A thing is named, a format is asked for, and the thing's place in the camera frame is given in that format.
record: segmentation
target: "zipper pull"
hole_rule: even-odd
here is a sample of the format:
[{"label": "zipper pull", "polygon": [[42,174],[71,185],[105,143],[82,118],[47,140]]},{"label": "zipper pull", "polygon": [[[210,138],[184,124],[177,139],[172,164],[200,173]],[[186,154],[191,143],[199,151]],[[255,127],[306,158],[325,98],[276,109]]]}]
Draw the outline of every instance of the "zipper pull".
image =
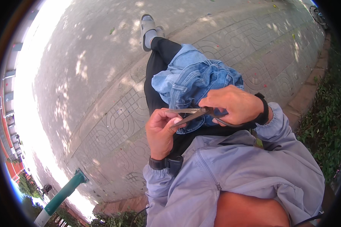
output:
[{"label": "zipper pull", "polygon": [[216,184],[216,187],[217,187],[217,190],[221,191],[222,188],[221,188],[221,186],[220,186],[220,183],[217,183],[217,184]]}]

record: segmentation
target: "scissors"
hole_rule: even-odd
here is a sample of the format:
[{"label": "scissors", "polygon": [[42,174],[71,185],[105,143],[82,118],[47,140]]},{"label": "scissors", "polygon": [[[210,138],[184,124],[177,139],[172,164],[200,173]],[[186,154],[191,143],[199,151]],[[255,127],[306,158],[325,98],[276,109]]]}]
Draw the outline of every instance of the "scissors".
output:
[{"label": "scissors", "polygon": [[227,125],[229,127],[241,127],[244,124],[241,125],[231,125],[229,123],[226,123],[225,121],[221,120],[220,117],[224,117],[226,115],[228,115],[229,113],[224,110],[224,112],[220,112],[219,109],[214,109],[213,107],[201,107],[201,108],[187,108],[187,109],[169,109],[166,110],[166,112],[170,112],[170,113],[188,113],[191,114],[187,117],[185,117],[183,120],[181,120],[180,122],[174,124],[171,126],[171,128],[173,127],[177,127],[179,125],[182,125],[184,123],[187,123],[193,119],[196,119],[197,117],[203,116],[203,115],[210,115],[212,117],[214,117],[218,122],[221,122],[224,125]]}]

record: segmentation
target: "jacket sleeve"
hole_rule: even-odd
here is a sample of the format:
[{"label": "jacket sleeve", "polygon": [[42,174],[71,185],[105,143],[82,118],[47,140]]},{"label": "jacket sleeve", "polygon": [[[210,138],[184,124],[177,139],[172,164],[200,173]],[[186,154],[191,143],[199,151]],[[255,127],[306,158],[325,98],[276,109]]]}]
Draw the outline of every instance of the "jacket sleeve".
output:
[{"label": "jacket sleeve", "polygon": [[168,191],[174,178],[169,174],[169,168],[153,170],[149,165],[143,169],[148,191],[145,193],[149,199],[146,226],[151,226],[155,216],[160,213],[168,201]]},{"label": "jacket sleeve", "polygon": [[313,165],[314,169],[322,175],[309,150],[303,143],[298,141],[289,126],[289,120],[283,113],[281,107],[275,102],[269,102],[269,107],[273,111],[273,119],[266,125],[258,125],[255,129],[259,139],[263,141],[264,149],[267,151],[285,150],[299,156],[299,160],[307,165]]}]

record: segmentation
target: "skin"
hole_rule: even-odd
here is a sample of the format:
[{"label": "skin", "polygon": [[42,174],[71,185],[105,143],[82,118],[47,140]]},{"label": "skin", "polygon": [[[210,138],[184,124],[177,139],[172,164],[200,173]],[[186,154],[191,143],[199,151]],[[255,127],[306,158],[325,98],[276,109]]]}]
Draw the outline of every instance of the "skin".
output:
[{"label": "skin", "polygon": [[[229,113],[221,119],[229,124],[240,125],[254,120],[264,111],[263,102],[256,96],[233,85],[210,90],[206,98],[199,102],[200,107],[224,109]],[[177,113],[167,113],[166,108],[157,109],[146,123],[146,137],[150,146],[150,157],[162,160],[173,147],[173,134],[181,127],[170,128],[182,120]],[[273,111],[269,107],[269,123]],[[289,218],[283,207],[274,199],[260,199],[236,193],[222,192],[217,201],[215,226],[289,226]]]}]

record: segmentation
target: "jacket zipper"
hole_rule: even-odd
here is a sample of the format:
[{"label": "jacket zipper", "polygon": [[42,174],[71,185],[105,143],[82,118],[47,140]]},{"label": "jacket zipper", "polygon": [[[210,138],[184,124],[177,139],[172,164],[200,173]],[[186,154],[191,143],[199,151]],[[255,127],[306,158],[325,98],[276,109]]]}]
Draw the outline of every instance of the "jacket zipper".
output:
[{"label": "jacket zipper", "polygon": [[205,160],[204,160],[203,157],[201,156],[200,150],[197,150],[197,155],[198,155],[198,157],[200,158],[200,160],[203,162],[204,166],[206,167],[206,169],[207,169],[208,173],[210,174],[210,176],[212,177],[212,179],[214,180],[215,185],[216,185],[216,187],[217,187],[217,190],[221,191],[222,188],[221,188],[221,186],[220,186],[220,183],[217,182],[217,180],[216,180],[216,178],[214,177],[214,175],[212,174],[210,168],[208,167],[208,165],[206,164]]}]

